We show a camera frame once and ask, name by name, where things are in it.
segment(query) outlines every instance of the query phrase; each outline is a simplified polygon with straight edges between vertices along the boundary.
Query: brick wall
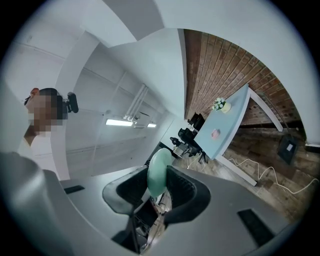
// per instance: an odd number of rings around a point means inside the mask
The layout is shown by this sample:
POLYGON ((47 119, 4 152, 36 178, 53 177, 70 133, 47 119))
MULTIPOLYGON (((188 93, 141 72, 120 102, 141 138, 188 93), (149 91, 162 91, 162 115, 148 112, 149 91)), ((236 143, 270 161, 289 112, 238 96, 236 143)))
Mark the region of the brick wall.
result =
MULTIPOLYGON (((265 93, 286 122, 301 120, 279 79, 251 53, 215 35, 185 29, 184 36, 187 60, 186 119, 190 119, 195 112, 207 118, 216 98, 228 98, 249 83, 256 93, 265 93)), ((270 108, 282 122, 273 107, 270 108)), ((261 123, 271 123, 271 120, 250 99, 241 124, 261 123)))

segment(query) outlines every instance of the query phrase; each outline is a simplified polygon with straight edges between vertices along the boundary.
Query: table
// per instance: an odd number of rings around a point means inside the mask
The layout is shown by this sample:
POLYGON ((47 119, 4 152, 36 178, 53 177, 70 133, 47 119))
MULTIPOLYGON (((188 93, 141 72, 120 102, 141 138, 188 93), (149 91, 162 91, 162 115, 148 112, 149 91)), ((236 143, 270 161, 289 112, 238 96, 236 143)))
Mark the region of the table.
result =
POLYGON ((211 111, 194 140, 209 158, 218 160, 251 185, 255 186, 257 182, 252 177, 223 157, 224 152, 228 148, 241 124, 250 98, 266 113, 278 131, 282 132, 284 128, 272 110, 251 88, 249 88, 248 84, 245 84, 226 99, 226 101, 232 105, 227 113, 215 110, 211 111), (211 133, 214 129, 219 130, 220 132, 219 137, 216 139, 211 138, 211 133))

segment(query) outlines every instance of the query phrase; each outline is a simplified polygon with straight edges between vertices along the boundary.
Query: ear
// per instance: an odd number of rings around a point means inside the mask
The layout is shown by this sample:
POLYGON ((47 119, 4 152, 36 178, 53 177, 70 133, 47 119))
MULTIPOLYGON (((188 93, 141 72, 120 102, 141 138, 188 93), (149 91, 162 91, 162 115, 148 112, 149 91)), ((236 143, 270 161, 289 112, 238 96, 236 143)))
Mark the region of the ear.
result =
POLYGON ((39 89, 38 88, 33 88, 31 91, 30 91, 30 98, 32 99, 36 94, 39 93, 39 89))

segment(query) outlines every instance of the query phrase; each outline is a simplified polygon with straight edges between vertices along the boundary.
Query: wooden floor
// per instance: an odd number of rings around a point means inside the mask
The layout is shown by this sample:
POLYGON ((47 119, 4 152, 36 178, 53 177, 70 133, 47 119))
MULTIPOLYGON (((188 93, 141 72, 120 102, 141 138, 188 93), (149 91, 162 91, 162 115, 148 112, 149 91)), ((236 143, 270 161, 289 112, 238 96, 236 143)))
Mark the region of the wooden floor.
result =
MULTIPOLYGON (((289 166, 277 155, 277 147, 280 140, 279 134, 277 132, 273 136, 270 133, 268 133, 268 136, 262 136, 261 134, 261 130, 257 133, 257 136, 252 131, 248 134, 243 131, 238 132, 226 150, 224 157, 228 160, 233 158, 237 164, 248 158, 252 159, 260 164, 260 175, 266 168, 273 166, 279 184, 284 185, 293 192, 304 188, 312 179, 319 178, 320 156, 315 153, 306 152, 301 145, 302 140, 300 141, 294 161, 289 166)), ((175 160, 173 165, 187 168, 196 158, 196 156, 186 156, 183 159, 175 160)), ((276 184, 276 178, 272 170, 269 169, 258 180, 258 165, 256 163, 246 161, 239 168, 256 180, 257 185, 250 185, 217 160, 209 159, 206 165, 195 161, 190 166, 190 169, 196 172, 241 184, 276 209, 291 223, 302 218, 310 205, 315 190, 319 186, 319 183, 314 181, 307 189, 300 193, 291 194, 276 184)))

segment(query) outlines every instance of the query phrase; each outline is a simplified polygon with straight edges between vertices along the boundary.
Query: dark hair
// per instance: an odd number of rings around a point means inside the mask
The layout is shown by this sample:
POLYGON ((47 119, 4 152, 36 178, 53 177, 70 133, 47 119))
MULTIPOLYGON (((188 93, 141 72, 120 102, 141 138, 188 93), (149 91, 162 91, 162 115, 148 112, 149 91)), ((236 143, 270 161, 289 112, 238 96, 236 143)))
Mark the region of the dark hair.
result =
MULTIPOLYGON (((51 101, 51 107, 57 108, 57 120, 64 120, 68 116, 67 104, 59 94, 59 92, 54 88, 44 88, 39 90, 40 95, 52 96, 54 100, 51 101)), ((24 105, 26 105, 31 97, 25 99, 24 105)))

